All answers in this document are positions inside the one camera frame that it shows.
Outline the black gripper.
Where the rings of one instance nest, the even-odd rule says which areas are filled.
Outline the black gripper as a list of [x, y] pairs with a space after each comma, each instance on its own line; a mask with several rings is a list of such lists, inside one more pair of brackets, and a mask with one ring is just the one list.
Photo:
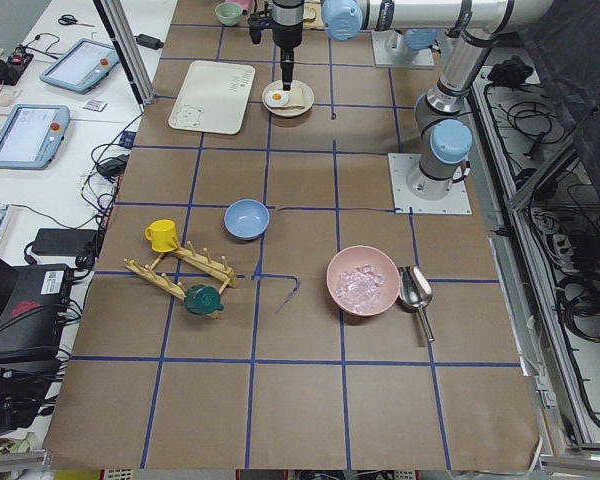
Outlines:
[[294, 0], [264, 1], [262, 9], [254, 4], [248, 17], [249, 36], [254, 45], [264, 30], [271, 30], [273, 41], [281, 50], [282, 89], [290, 91], [295, 65], [294, 49], [301, 44], [301, 2]]

